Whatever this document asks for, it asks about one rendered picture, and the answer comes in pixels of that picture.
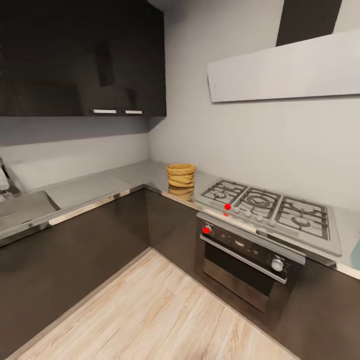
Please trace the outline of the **popcorn bag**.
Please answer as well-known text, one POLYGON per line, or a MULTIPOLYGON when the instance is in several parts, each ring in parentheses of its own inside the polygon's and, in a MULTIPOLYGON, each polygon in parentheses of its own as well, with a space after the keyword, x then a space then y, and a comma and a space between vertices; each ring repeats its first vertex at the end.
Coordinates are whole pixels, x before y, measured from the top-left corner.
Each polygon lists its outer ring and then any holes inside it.
POLYGON ((195 185, 196 167, 190 163, 171 164, 167 168, 168 182, 170 185, 180 188, 189 188, 195 185))

